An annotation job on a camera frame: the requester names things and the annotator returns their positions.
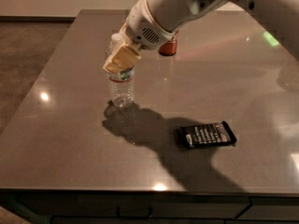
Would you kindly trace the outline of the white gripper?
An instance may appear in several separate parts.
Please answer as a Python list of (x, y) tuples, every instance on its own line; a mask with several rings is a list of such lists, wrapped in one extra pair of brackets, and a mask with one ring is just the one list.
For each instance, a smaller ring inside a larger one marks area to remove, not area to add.
[(141, 59), (135, 49), (157, 49), (178, 29), (178, 0), (139, 0), (130, 10), (120, 32), (122, 43), (113, 48), (103, 65), (110, 74), (118, 74)]

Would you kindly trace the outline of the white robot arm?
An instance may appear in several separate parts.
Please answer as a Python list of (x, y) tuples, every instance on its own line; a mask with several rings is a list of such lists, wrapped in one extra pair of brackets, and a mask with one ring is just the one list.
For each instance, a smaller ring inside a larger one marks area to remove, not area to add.
[(184, 24), (232, 5), (244, 11), (299, 59), (299, 0), (139, 0), (119, 30), (103, 69), (117, 74), (136, 64), (144, 49), (157, 49)]

